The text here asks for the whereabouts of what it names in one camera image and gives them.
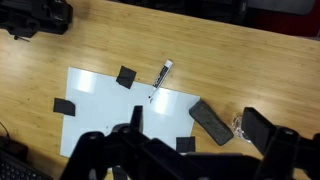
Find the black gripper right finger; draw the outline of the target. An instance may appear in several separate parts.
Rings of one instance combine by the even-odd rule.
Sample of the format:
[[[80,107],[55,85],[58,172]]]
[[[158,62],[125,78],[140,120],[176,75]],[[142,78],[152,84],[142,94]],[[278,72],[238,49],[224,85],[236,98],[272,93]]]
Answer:
[[[258,151],[264,155],[276,126],[253,107],[245,107],[242,117],[242,130]]]

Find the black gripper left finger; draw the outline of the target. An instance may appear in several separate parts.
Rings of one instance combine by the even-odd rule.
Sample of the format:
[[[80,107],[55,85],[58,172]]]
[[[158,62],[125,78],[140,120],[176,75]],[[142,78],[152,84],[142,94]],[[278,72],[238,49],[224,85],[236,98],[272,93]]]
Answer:
[[[135,106],[130,121],[130,129],[143,132],[143,107]]]

